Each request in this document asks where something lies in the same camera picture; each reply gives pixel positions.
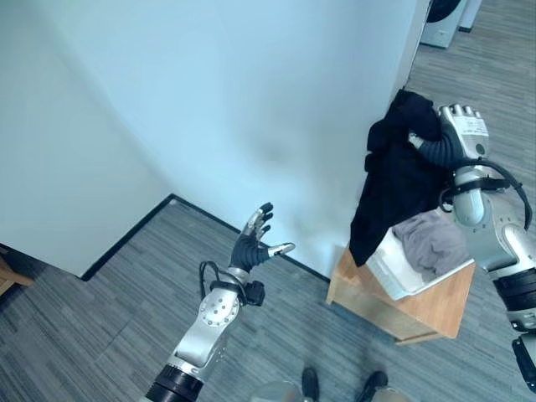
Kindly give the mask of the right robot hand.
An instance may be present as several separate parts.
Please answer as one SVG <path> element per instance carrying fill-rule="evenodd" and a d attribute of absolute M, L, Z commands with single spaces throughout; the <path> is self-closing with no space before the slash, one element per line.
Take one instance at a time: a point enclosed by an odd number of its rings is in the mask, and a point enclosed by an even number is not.
<path fill-rule="evenodd" d="M 470 106 L 452 104 L 438 109 L 440 138 L 426 140 L 411 131 L 409 142 L 428 162 L 443 168 L 454 168 L 465 159 L 489 155 L 489 134 L 478 111 Z"/>

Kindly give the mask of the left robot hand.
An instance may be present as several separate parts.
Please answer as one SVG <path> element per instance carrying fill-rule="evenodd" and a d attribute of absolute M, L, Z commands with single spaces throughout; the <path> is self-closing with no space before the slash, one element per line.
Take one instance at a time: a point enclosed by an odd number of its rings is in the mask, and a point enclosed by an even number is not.
<path fill-rule="evenodd" d="M 267 222 L 273 217 L 274 205 L 262 204 L 249 217 L 231 251 L 229 267 L 250 272 L 254 267 L 278 256 L 286 255 L 296 248 L 292 242 L 274 246 L 261 244 L 262 237 L 271 229 Z"/>

